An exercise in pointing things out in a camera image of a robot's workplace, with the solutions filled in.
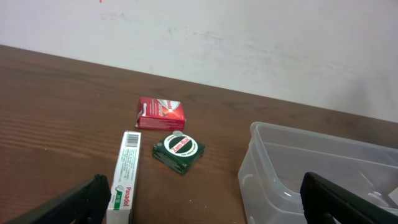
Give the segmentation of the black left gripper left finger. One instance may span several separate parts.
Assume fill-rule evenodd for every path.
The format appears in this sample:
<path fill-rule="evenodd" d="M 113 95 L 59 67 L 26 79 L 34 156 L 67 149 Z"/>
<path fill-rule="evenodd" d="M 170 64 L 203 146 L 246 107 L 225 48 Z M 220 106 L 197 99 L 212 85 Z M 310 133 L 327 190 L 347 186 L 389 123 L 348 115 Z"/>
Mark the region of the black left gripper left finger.
<path fill-rule="evenodd" d="M 95 175 L 86 182 L 56 196 L 21 216 L 12 224 L 101 224 L 111 191 L 105 175 Z"/>

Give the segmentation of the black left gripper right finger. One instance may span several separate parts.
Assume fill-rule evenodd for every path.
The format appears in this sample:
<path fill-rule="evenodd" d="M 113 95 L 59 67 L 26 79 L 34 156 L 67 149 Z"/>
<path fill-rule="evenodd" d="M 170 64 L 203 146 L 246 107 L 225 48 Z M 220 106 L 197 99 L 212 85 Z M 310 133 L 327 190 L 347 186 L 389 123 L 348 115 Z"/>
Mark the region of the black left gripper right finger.
<path fill-rule="evenodd" d="M 397 224 L 397 216 L 330 182 L 307 172 L 300 196 L 308 224 Z"/>

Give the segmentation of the clear plastic container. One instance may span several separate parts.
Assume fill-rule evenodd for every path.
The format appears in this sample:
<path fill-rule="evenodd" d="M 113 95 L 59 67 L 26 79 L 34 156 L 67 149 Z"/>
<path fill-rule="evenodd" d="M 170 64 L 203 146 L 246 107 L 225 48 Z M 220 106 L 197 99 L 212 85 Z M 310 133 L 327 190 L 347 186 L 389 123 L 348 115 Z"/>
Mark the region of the clear plastic container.
<path fill-rule="evenodd" d="M 250 131 L 238 172 L 248 223 L 305 223 L 306 172 L 397 214 L 397 149 L 261 122 Z"/>

